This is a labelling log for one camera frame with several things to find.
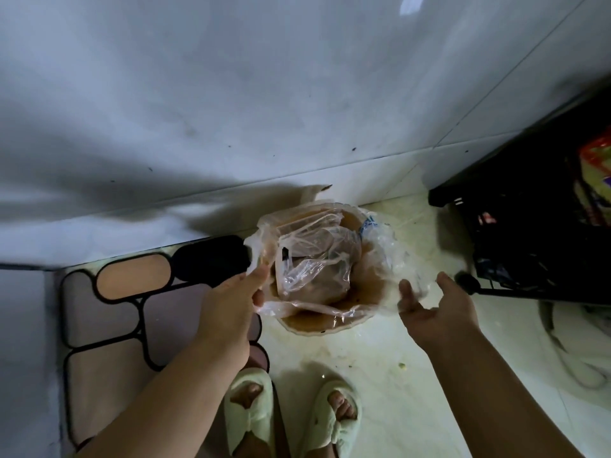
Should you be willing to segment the person's left hand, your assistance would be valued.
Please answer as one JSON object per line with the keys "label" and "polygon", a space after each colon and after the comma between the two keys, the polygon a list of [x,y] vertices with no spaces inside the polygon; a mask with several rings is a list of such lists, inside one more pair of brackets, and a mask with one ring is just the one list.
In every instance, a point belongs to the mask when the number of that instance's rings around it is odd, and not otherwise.
{"label": "person's left hand", "polygon": [[256,313],[252,295],[257,289],[262,289],[269,274],[269,266],[263,264],[251,273],[231,277],[207,292],[194,343],[241,369],[248,361],[248,332]]}

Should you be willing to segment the person's right hand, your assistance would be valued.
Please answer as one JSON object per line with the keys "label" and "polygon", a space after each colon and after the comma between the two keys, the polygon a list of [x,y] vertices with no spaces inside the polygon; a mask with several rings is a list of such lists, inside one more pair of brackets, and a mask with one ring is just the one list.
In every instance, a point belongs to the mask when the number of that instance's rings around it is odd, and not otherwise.
{"label": "person's right hand", "polygon": [[430,352],[446,343],[457,341],[462,334],[480,332],[477,314],[470,298],[470,310],[439,310],[425,308],[416,298],[410,282],[402,279],[398,285],[398,303],[402,324],[414,342]]}

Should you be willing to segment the person's right forearm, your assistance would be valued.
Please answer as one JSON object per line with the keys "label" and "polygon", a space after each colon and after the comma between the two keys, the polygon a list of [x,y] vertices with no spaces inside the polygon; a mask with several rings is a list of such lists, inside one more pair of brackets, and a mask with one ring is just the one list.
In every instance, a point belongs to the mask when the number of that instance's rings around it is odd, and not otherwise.
{"label": "person's right forearm", "polygon": [[476,326],[426,332],[418,343],[472,458],[584,458]]}

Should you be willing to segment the person's left forearm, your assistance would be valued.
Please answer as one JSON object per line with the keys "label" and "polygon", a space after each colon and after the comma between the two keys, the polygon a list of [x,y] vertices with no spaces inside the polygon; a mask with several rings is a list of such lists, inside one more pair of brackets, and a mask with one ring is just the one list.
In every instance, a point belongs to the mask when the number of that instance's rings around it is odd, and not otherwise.
{"label": "person's left forearm", "polygon": [[195,458],[248,358],[247,332],[196,336],[75,458]]}

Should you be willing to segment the person's left foot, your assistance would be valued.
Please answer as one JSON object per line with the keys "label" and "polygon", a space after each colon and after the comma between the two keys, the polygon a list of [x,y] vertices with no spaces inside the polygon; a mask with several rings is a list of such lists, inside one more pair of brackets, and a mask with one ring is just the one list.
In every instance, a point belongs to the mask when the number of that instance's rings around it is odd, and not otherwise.
{"label": "person's left foot", "polygon": [[230,402],[248,410],[262,392],[262,385],[255,382],[244,382],[230,394]]}

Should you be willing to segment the person's foot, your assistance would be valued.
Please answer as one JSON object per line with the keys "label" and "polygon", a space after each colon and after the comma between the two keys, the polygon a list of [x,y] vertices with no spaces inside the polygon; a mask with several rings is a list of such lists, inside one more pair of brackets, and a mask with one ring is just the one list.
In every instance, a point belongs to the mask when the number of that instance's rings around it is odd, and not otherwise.
{"label": "person's foot", "polygon": [[262,392],[262,385],[255,382],[244,382],[230,394],[230,402],[248,410]]}
{"label": "person's foot", "polygon": [[357,409],[340,391],[334,390],[330,392],[327,401],[332,407],[338,422],[355,421],[357,419]]}

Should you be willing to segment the black storage rack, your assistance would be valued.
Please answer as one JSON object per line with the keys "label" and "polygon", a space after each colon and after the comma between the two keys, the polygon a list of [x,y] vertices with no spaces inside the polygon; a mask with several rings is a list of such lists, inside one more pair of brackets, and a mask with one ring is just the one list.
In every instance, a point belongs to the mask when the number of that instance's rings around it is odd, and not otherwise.
{"label": "black storage rack", "polygon": [[561,107],[433,188],[454,205],[473,245],[468,294],[611,307],[611,228],[583,222],[574,191],[578,150],[611,125],[611,84]]}

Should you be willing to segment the pale green left slipper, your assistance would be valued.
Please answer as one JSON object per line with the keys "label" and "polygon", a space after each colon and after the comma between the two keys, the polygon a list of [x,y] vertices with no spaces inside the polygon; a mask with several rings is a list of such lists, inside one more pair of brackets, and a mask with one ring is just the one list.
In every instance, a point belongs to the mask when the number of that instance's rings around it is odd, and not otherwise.
{"label": "pale green left slipper", "polygon": [[[244,407],[235,402],[246,387],[257,386],[258,392]],[[268,457],[276,457],[274,433],[274,390],[270,375],[262,368],[242,369],[230,384],[223,400],[228,452],[234,456],[246,435],[265,444]]]}

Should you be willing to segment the pale green slipper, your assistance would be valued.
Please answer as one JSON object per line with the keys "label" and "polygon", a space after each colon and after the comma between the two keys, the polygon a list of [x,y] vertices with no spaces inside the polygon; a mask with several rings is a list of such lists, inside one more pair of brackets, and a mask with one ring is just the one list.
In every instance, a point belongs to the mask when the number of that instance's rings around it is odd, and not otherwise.
{"label": "pale green slipper", "polygon": [[[329,396],[339,393],[355,413],[354,418],[337,418],[337,410],[329,403]],[[363,406],[359,394],[345,380],[325,383],[312,402],[307,430],[302,441],[299,458],[328,446],[337,452],[337,458],[349,458],[361,428]]]}
{"label": "pale green slipper", "polygon": [[[257,386],[258,392],[244,407],[235,402],[246,387]],[[276,457],[274,433],[274,390],[270,375],[262,368],[242,369],[230,384],[223,400],[228,452],[234,456],[246,435],[265,444],[268,457]]]}

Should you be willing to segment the person's right foot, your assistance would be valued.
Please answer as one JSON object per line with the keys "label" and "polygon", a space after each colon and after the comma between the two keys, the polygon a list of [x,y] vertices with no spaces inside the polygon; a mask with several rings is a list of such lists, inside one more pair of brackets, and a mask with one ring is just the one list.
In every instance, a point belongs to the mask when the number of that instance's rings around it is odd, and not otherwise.
{"label": "person's right foot", "polygon": [[334,390],[330,392],[327,401],[332,407],[338,422],[355,421],[357,419],[357,409],[340,391]]}

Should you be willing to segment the pebble pattern floor mat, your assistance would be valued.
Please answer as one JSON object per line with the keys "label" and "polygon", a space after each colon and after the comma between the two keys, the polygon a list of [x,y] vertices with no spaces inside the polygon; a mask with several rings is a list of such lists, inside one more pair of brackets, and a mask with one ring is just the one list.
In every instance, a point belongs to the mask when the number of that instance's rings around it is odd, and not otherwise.
{"label": "pebble pattern floor mat", "polygon": [[65,431],[79,451],[191,342],[211,288],[250,264],[236,235],[81,264],[59,282]]}

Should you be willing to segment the pale green right slipper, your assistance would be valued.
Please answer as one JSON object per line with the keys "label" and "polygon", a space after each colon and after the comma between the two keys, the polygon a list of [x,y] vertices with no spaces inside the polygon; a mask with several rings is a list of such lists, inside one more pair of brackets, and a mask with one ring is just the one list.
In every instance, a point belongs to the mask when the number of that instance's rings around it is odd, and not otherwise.
{"label": "pale green right slipper", "polygon": [[[329,396],[339,393],[355,413],[354,418],[337,418],[337,410],[329,403]],[[337,458],[349,458],[361,428],[363,406],[359,394],[345,380],[325,383],[312,402],[307,430],[302,441],[299,458],[328,446],[337,452]]]}

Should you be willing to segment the red and yellow packet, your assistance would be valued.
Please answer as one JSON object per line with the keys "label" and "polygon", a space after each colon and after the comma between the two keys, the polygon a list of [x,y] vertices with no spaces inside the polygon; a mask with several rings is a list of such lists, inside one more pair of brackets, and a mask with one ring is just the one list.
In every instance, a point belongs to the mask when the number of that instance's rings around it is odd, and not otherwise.
{"label": "red and yellow packet", "polygon": [[577,153],[574,191],[585,212],[583,222],[611,228],[611,125]]}

